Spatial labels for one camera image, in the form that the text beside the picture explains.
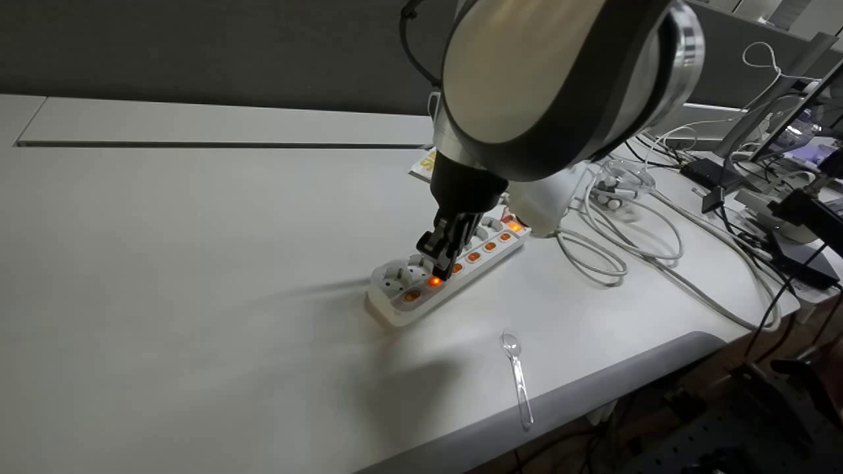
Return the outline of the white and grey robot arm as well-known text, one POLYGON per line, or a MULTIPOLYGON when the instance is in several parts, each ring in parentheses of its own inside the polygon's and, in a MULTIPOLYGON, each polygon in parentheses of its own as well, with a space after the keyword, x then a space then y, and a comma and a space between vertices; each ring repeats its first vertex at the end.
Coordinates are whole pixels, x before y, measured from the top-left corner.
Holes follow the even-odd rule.
POLYGON ((435 87, 435 224, 416 241, 454 273, 514 180, 599 159, 683 104, 704 70, 687 0, 463 0, 435 87))

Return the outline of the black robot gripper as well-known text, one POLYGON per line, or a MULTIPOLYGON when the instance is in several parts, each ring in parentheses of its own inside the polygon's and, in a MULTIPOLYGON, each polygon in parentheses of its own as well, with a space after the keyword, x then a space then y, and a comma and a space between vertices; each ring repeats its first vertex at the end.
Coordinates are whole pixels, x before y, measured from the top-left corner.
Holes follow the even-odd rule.
POLYGON ((430 190, 438 202, 435 229, 416 240, 416 250, 435 257, 435 277, 449 279, 479 216, 503 194, 506 178, 438 153, 430 190))

